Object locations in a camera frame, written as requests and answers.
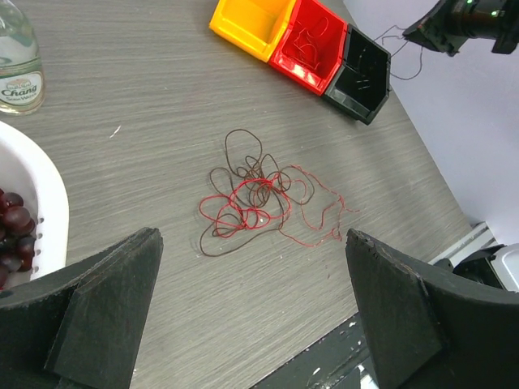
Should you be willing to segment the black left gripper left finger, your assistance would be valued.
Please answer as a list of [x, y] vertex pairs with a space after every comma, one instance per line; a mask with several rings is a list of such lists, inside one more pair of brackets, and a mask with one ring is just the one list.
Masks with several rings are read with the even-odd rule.
[[163, 239], [143, 228], [1, 292], [3, 388], [128, 388]]

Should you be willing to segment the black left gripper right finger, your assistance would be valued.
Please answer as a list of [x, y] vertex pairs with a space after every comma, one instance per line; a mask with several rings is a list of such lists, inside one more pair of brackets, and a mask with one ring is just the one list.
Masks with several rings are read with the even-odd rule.
[[381, 388], [516, 388], [518, 295], [355, 229], [345, 246]]

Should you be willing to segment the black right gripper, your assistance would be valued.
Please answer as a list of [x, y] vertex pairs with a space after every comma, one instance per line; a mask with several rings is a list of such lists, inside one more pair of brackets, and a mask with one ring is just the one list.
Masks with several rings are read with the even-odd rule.
[[469, 39], [491, 40], [492, 53], [509, 55], [518, 46], [518, 1], [442, 0], [402, 36], [450, 57]]

